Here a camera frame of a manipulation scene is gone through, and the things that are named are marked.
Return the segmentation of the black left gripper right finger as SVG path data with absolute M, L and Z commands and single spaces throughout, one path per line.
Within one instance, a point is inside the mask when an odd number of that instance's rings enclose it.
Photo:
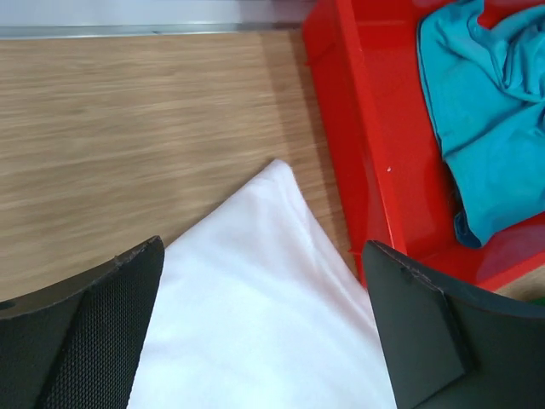
M 364 272 L 399 408 L 542 408 L 544 308 L 366 243 Z

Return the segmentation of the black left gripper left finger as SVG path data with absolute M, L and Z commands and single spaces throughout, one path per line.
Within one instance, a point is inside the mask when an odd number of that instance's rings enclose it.
M 164 266 L 151 237 L 1 303 L 3 408 L 125 408 Z

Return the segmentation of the white t shirt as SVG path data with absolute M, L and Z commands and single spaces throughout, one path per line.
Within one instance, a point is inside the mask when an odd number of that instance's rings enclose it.
M 271 162 L 166 248 L 132 408 L 392 408 L 367 291 Z

